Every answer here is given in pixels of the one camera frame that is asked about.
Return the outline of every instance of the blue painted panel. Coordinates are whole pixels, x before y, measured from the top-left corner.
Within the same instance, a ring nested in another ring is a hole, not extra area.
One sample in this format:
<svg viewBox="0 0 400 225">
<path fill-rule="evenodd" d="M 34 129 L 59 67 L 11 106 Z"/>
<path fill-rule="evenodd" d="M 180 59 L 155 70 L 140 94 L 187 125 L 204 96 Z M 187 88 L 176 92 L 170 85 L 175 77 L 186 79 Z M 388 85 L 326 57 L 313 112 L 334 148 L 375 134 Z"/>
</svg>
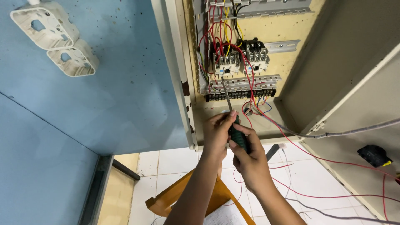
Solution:
<svg viewBox="0 0 400 225">
<path fill-rule="evenodd" d="M 0 224 L 77 224 L 98 155 L 0 94 Z"/>
<path fill-rule="evenodd" d="M 151 2 L 59 0 L 100 60 L 70 78 L 0 2 L 0 92 L 98 154 L 187 147 Z"/>
</svg>

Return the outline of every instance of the hand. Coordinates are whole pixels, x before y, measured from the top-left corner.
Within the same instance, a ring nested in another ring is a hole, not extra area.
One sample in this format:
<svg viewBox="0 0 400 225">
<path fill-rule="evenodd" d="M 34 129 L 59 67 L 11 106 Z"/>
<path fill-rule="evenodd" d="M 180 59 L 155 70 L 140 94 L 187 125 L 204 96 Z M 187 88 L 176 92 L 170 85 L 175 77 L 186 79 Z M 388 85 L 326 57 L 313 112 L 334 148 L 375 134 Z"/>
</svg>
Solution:
<svg viewBox="0 0 400 225">
<path fill-rule="evenodd" d="M 211 156 L 222 162 L 226 156 L 228 130 L 236 120 L 237 112 L 221 113 L 209 118 L 203 124 L 204 148 L 202 156 Z"/>
<path fill-rule="evenodd" d="M 233 126 L 247 135 L 250 143 L 250 154 L 247 154 L 237 143 L 229 141 L 229 147 L 235 154 L 233 165 L 242 174 L 247 189 L 256 195 L 267 188 L 274 188 L 264 147 L 261 145 L 256 131 L 239 124 L 233 124 Z"/>
</svg>

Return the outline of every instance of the white tile floor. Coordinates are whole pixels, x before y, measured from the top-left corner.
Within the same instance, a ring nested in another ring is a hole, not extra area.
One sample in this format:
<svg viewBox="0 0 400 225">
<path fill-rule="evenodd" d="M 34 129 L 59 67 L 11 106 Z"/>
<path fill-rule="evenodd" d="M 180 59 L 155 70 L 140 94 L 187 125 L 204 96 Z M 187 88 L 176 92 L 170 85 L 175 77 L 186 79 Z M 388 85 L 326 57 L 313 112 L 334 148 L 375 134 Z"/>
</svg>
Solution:
<svg viewBox="0 0 400 225">
<path fill-rule="evenodd" d="M 290 183 L 290 174 L 292 176 L 291 188 L 295 191 L 312 196 L 343 196 L 349 195 L 349 192 L 312 156 L 302 152 L 292 144 L 286 144 L 285 153 L 289 164 L 293 165 L 285 168 L 271 169 L 271 175 L 285 185 Z M 265 145 L 267 152 L 272 145 Z M 132 209 L 128 225 L 150 225 L 157 215 L 147 209 L 145 201 L 150 197 L 155 197 L 171 184 L 176 182 L 187 172 L 196 167 L 201 152 L 195 152 L 188 148 L 170 149 L 164 151 L 154 151 L 139 154 L 138 174 L 142 176 L 139 182 L 135 184 L 132 200 Z M 221 179 L 233 193 L 239 197 L 242 188 L 242 195 L 239 199 L 240 204 L 253 217 L 257 225 L 269 225 L 267 217 L 257 198 L 246 186 L 237 183 L 234 180 L 240 180 L 240 174 L 235 171 L 232 163 L 233 153 L 228 150 L 227 157 L 222 162 Z M 286 165 L 285 155 L 282 150 L 273 156 L 269 161 L 270 167 L 279 167 Z M 285 196 L 288 189 L 275 182 L 279 192 Z M 288 198 L 297 199 L 307 206 L 315 207 L 325 213 L 339 216 L 373 216 L 366 210 L 355 198 L 336 198 L 336 199 L 317 199 L 301 196 L 289 191 Z M 301 206 L 298 202 L 289 201 L 297 212 L 305 212 L 300 215 L 308 225 L 378 225 L 358 220 L 337 220 Z M 162 225 L 165 217 L 156 219 L 153 225 Z"/>
</svg>

